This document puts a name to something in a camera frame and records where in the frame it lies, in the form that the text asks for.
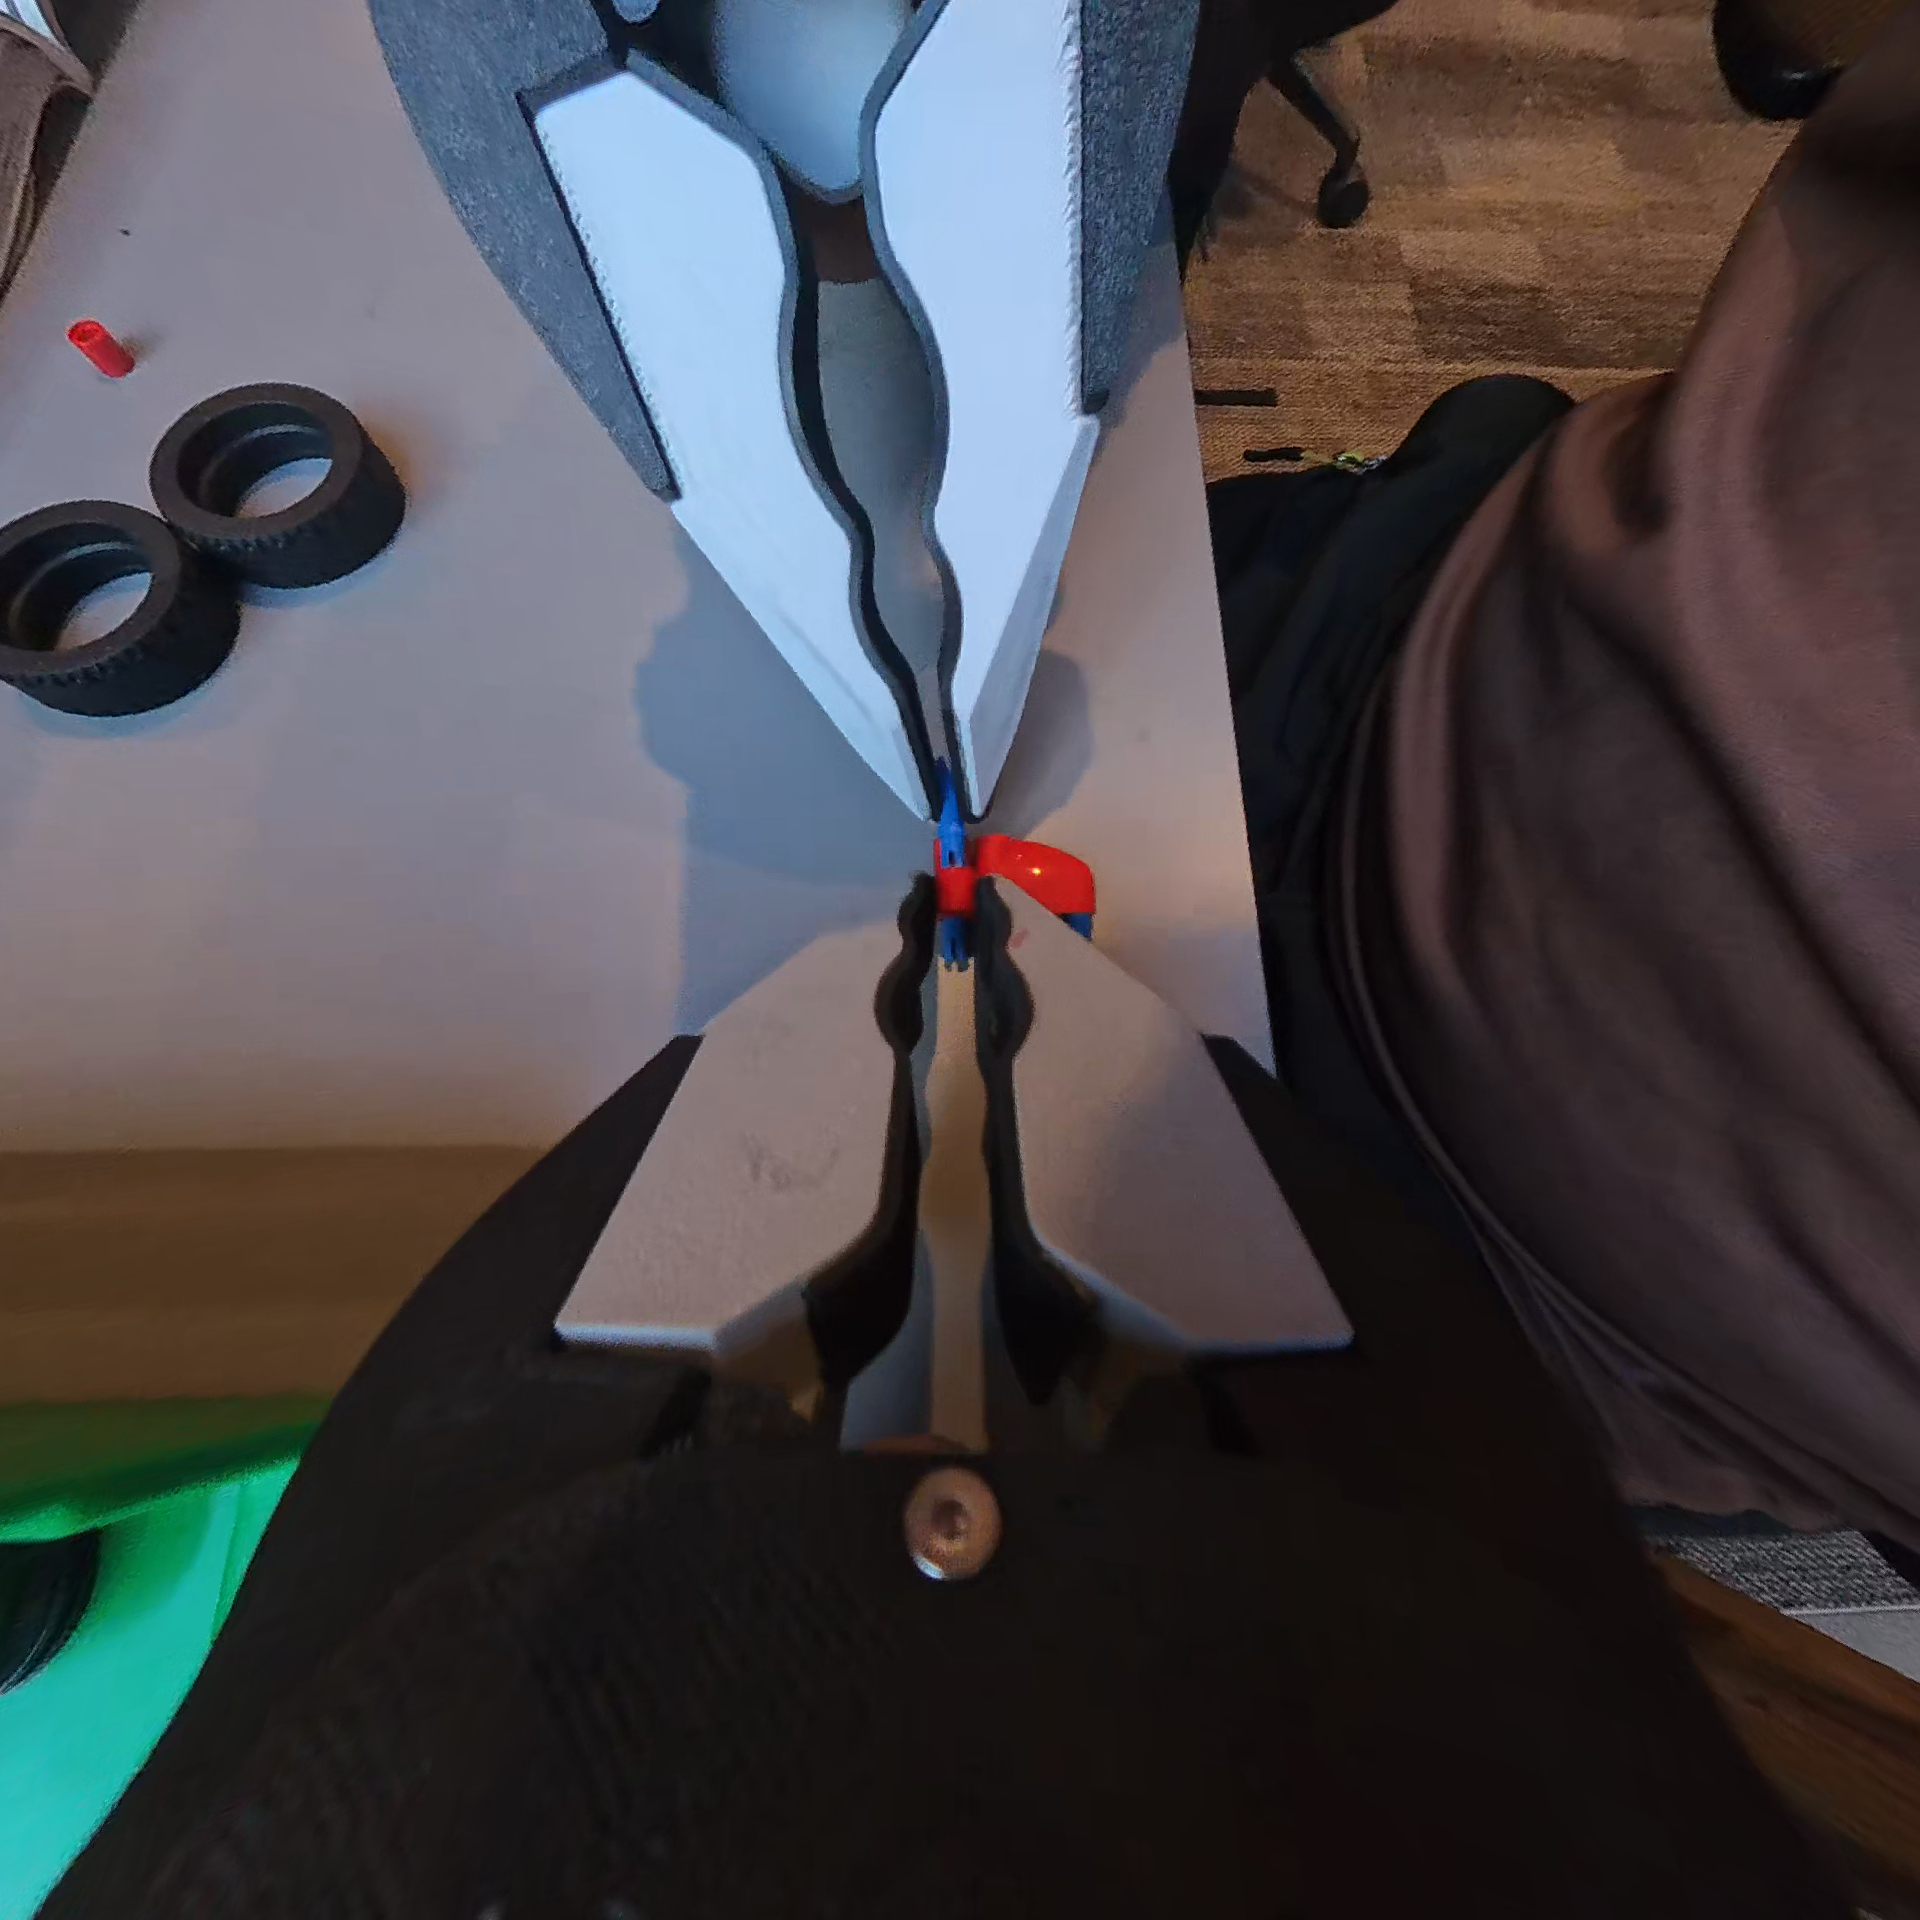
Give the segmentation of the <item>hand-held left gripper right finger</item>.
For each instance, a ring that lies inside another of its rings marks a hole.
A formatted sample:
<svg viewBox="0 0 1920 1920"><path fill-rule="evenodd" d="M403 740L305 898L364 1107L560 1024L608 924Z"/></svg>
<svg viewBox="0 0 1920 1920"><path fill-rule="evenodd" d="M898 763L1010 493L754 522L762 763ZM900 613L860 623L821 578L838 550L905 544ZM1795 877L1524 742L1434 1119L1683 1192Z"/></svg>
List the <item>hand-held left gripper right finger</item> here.
<svg viewBox="0 0 1920 1920"><path fill-rule="evenodd" d="M976 904L976 1058L998 1332L1032 1403L1353 1344L1208 1037L1037 901Z"/></svg>

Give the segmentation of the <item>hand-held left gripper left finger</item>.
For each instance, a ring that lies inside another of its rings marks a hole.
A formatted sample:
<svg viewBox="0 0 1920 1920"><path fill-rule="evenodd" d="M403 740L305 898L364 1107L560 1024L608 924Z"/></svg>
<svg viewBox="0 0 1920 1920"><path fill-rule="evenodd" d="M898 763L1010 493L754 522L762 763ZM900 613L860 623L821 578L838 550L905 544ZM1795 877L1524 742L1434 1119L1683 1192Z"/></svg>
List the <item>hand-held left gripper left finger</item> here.
<svg viewBox="0 0 1920 1920"><path fill-rule="evenodd" d="M905 1325L917 1275L917 1052L937 922L824 934L694 1037L555 1319L571 1348L845 1387Z"/></svg>

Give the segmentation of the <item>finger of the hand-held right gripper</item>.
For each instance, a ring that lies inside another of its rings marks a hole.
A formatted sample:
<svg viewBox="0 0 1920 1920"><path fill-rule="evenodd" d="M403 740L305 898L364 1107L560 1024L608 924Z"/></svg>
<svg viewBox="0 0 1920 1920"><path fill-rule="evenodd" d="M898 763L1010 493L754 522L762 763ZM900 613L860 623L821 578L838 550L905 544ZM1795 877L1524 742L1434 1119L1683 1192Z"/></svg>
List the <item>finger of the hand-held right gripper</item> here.
<svg viewBox="0 0 1920 1920"><path fill-rule="evenodd" d="M818 280L780 172L651 56L532 93L532 132L668 468L668 503L858 756L926 822L942 780L825 432Z"/></svg>
<svg viewBox="0 0 1920 1920"><path fill-rule="evenodd" d="M1098 448L1085 372L1083 10L923 4L861 124L881 264L929 358L921 518L945 570L945 728L993 806Z"/></svg>

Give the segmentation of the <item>red curved wedge brick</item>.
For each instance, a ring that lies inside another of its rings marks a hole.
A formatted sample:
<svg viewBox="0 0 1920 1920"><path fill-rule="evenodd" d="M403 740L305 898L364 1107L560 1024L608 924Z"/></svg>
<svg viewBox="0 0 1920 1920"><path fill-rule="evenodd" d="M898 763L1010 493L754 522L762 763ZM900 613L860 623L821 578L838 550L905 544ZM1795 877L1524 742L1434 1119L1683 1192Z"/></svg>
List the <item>red curved wedge brick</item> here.
<svg viewBox="0 0 1920 1920"><path fill-rule="evenodd" d="M1078 854L1064 847L984 832L969 842L971 869L984 879L1003 879L1042 904L1083 940L1096 934L1098 879Z"/></svg>

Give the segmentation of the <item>grey desk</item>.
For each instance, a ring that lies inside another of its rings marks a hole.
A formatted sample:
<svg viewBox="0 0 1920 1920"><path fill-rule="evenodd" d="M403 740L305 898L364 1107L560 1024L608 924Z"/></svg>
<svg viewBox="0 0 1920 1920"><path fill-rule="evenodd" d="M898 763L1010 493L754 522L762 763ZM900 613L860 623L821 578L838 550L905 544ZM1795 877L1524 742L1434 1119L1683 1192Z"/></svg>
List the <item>grey desk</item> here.
<svg viewBox="0 0 1920 1920"><path fill-rule="evenodd" d="M546 1141L930 822L854 755L448 203L370 4L136 4L4 304L4 517L136 492L196 400L347 402L408 490L355 576L262 590L178 704L4 691L9 1147ZM923 4L707 23L682 77L771 152L825 432L947 740L929 358L861 124ZM1188 374L1153 230L996 812L1091 829L1109 940L1270 1056ZM136 371L66 341L108 324Z"/></svg>

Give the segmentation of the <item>black office chair base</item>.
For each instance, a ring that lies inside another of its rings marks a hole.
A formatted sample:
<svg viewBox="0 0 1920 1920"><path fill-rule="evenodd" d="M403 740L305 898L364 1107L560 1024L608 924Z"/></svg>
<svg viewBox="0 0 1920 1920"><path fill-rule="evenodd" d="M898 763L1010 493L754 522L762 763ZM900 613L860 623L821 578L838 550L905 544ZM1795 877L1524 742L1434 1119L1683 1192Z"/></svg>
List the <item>black office chair base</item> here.
<svg viewBox="0 0 1920 1920"><path fill-rule="evenodd" d="M1188 213L1202 219L1226 181L1241 112L1260 83L1329 144L1314 218L1347 229L1366 210L1360 135L1307 76L1306 52L1389 11L1389 2L1202 2L1190 47L1178 157Z"/></svg>

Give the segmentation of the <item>black rubber tyre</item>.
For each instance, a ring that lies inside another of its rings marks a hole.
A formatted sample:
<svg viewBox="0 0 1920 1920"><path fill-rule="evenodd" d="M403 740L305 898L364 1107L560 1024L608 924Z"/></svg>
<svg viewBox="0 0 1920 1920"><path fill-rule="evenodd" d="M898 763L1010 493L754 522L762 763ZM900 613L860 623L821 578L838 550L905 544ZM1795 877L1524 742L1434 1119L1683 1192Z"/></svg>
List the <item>black rubber tyre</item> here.
<svg viewBox="0 0 1920 1920"><path fill-rule="evenodd" d="M61 646L97 590L145 574L108 634ZM61 712L150 712L201 688L232 656L242 608L229 578L160 517L118 500L65 500L2 530L2 680Z"/></svg>
<svg viewBox="0 0 1920 1920"><path fill-rule="evenodd" d="M278 471L322 466L275 512L244 500ZM180 542L225 576L270 590L338 583L397 535L408 493L388 455L337 398L258 381L193 404L150 453L150 496Z"/></svg>

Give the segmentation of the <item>open instruction booklet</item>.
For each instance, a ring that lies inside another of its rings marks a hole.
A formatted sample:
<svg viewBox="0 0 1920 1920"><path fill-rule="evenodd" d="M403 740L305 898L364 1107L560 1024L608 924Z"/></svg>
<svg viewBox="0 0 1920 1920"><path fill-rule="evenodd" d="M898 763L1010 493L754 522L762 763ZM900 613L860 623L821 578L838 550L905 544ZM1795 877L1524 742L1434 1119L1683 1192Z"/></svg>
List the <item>open instruction booklet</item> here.
<svg viewBox="0 0 1920 1920"><path fill-rule="evenodd" d="M61 98L92 101L97 77L58 24L53 4L2 4L2 293L42 210L42 146Z"/></svg>

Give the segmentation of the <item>green plastic bin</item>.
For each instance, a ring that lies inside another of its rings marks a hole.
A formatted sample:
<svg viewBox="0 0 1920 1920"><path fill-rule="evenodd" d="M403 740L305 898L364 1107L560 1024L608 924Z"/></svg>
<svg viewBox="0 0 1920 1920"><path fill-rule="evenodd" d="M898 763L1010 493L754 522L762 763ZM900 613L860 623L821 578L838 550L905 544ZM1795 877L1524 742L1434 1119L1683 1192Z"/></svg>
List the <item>green plastic bin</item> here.
<svg viewBox="0 0 1920 1920"><path fill-rule="evenodd" d="M2 1691L2 1916L34 1916L200 1678L326 1397L16 1403L2 1546L104 1534L81 1628Z"/></svg>

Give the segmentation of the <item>black toy wheel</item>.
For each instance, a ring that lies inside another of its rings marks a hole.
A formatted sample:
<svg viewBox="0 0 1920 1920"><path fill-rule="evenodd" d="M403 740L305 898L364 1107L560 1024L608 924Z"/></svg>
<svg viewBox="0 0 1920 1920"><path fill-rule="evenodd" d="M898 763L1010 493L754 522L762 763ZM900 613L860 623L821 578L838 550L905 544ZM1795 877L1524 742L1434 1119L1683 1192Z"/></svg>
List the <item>black toy wheel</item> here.
<svg viewBox="0 0 1920 1920"><path fill-rule="evenodd" d="M93 1527L58 1540L2 1542L2 1676L6 1694L34 1678L70 1640L104 1564Z"/></svg>

